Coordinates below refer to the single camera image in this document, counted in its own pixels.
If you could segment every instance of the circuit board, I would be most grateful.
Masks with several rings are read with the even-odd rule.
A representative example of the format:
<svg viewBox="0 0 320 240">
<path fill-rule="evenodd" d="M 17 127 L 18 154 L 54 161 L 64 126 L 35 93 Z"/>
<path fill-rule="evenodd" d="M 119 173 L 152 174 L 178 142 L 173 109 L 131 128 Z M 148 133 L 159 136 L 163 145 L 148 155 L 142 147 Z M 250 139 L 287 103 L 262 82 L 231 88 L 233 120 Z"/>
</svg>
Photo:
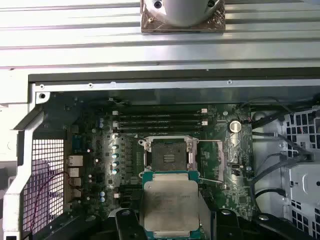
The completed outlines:
<svg viewBox="0 0 320 240">
<path fill-rule="evenodd" d="M 73 208 L 105 219 L 116 208 L 132 207 L 142 189 L 139 174 L 145 168 L 157 168 L 156 154 L 166 162 L 159 171 L 179 170 L 186 161 L 184 153 L 178 154 L 185 151 L 181 141 L 166 136 L 190 136 L 198 140 L 195 161 L 200 186 L 218 208 L 250 220 L 254 212 L 249 194 L 254 174 L 251 125 L 243 124 L 236 133 L 229 129 L 232 121 L 241 123 L 249 117 L 248 109 L 235 104 L 117 103 L 88 108 L 74 123 L 78 131 L 72 136 L 72 154 L 86 156 L 79 176 L 81 197 L 73 200 Z M 149 136 L 163 139 L 154 141 L 153 155 L 147 159 L 139 140 Z"/>
</svg>

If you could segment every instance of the mesh grille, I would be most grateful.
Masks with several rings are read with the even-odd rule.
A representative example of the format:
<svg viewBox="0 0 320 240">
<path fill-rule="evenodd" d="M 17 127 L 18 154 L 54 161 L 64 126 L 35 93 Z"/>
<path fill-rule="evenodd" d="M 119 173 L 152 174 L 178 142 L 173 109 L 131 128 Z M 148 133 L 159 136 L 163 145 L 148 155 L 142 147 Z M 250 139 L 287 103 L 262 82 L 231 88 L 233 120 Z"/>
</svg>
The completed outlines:
<svg viewBox="0 0 320 240">
<path fill-rule="evenodd" d="M 289 140 L 303 148 L 320 149 L 320 119 L 315 119 L 313 110 L 290 114 L 286 122 L 286 134 Z M 288 146 L 288 157 L 297 155 L 298 152 Z"/>
<path fill-rule="evenodd" d="M 32 144 L 32 175 L 23 192 L 23 230 L 38 232 L 63 213 L 64 204 L 64 140 L 36 139 Z M 34 218 L 36 198 L 37 212 Z"/>
<path fill-rule="evenodd" d="M 315 222 L 312 223 L 312 233 L 315 239 L 320 239 L 320 210 L 314 209 Z"/>
</svg>

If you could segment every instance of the capacitor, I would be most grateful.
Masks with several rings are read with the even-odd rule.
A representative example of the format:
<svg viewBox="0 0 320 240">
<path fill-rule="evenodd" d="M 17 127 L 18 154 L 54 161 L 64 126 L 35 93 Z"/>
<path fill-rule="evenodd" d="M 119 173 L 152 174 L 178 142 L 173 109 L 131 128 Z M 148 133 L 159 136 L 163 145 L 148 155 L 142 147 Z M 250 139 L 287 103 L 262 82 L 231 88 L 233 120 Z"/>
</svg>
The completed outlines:
<svg viewBox="0 0 320 240">
<path fill-rule="evenodd" d="M 117 144 L 115 144 L 115 145 L 112 145 L 112 147 L 111 147 L 113 150 L 116 150 L 116 149 L 118 149 L 119 148 L 119 145 L 117 145 Z"/>
<path fill-rule="evenodd" d="M 242 125 L 237 120 L 234 120 L 228 124 L 228 130 L 231 133 L 234 133 L 234 134 L 240 133 L 241 129 L 242 129 Z"/>
<path fill-rule="evenodd" d="M 119 157 L 119 154 L 118 153 L 114 153 L 111 155 L 111 158 L 113 159 L 117 159 Z"/>
<path fill-rule="evenodd" d="M 112 163 L 112 167 L 116 167 L 116 166 L 118 166 L 119 165 L 119 162 L 118 161 L 114 161 L 113 163 Z"/>
<path fill-rule="evenodd" d="M 113 175 L 116 175 L 118 172 L 119 172 L 119 169 L 118 169 L 118 168 L 112 170 L 112 174 L 113 174 Z"/>
</svg>

